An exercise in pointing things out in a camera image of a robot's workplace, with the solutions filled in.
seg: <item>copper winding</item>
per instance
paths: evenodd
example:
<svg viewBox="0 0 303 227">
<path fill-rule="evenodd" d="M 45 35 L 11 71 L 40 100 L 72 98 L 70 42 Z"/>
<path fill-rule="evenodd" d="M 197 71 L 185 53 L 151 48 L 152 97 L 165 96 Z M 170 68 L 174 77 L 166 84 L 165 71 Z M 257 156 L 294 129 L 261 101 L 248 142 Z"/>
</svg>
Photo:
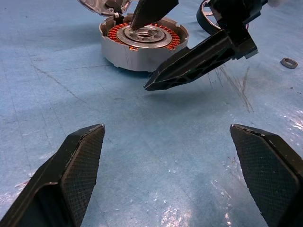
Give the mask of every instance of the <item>copper winding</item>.
<svg viewBox="0 0 303 227">
<path fill-rule="evenodd" d="M 117 26 L 111 28 L 111 29 L 109 30 L 109 32 L 108 32 L 108 37 L 109 37 L 111 40 L 113 40 L 113 41 L 115 41 L 115 42 L 117 42 L 117 43 L 119 43 L 119 44 L 125 44 L 125 43 L 121 42 L 121 41 L 117 38 L 117 31 L 118 31 L 119 29 L 121 29 L 122 27 L 125 27 L 125 26 L 127 26 L 127 25 L 129 25 L 129 23 L 119 24 L 119 25 L 117 25 Z M 176 48 L 176 46 L 178 46 L 178 45 L 181 43 L 180 37 L 179 37 L 174 31 L 172 31 L 171 29 L 169 29 L 169 28 L 167 28 L 167 27 L 165 27 L 165 26 L 162 26 L 162 25 L 158 25 L 158 24 L 152 24 L 152 25 L 155 26 L 155 27 L 159 27 L 159 28 L 164 29 L 165 31 L 167 31 L 168 33 L 170 33 L 170 35 L 171 35 L 171 37 L 172 37 L 172 40 L 171 40 L 170 44 L 168 44 L 167 46 L 164 46 L 163 48 L 167 48 L 167 49 L 169 49 L 169 50 L 171 51 L 171 50 L 174 50 L 174 49 Z M 137 50 L 138 50 L 138 47 L 130 46 L 129 49 L 130 49 L 130 50 L 133 50 L 133 51 L 137 51 Z"/>
</svg>

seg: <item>blue work surface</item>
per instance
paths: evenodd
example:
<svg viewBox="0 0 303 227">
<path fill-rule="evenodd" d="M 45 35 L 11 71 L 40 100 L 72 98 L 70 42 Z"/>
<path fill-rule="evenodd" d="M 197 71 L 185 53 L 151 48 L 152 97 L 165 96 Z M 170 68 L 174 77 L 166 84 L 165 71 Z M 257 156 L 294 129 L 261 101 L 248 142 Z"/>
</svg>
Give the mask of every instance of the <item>blue work surface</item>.
<svg viewBox="0 0 303 227">
<path fill-rule="evenodd" d="M 169 13 L 189 30 L 189 47 L 208 37 L 199 5 L 181 0 Z M 229 126 L 279 134 L 303 156 L 302 2 L 264 7 L 250 24 L 259 54 L 156 92 L 143 89 L 147 73 L 101 55 L 103 20 L 76 0 L 1 3 L 0 217 L 69 133 L 104 123 L 82 226 L 265 227 Z"/>
</svg>

